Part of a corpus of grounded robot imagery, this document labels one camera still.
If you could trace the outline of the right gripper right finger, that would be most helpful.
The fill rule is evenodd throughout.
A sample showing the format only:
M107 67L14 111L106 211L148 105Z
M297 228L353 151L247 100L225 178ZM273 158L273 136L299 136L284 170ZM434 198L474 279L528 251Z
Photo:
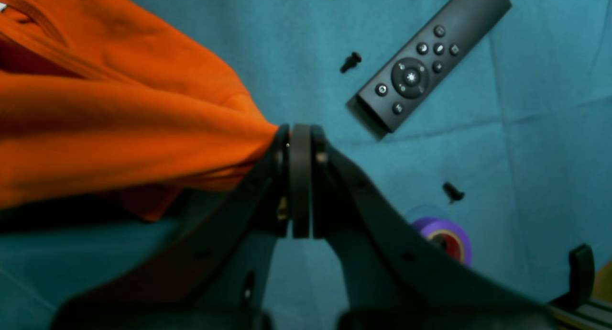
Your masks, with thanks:
M555 330L548 310L424 239L322 127L312 127L313 232L337 254L339 330Z

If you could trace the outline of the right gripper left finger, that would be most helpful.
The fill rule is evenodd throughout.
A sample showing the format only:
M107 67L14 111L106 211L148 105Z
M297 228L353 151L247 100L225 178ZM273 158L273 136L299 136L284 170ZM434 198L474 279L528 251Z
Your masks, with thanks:
M311 127L283 125L262 160L188 234L61 306L53 330L273 330L262 294L277 240L309 235Z

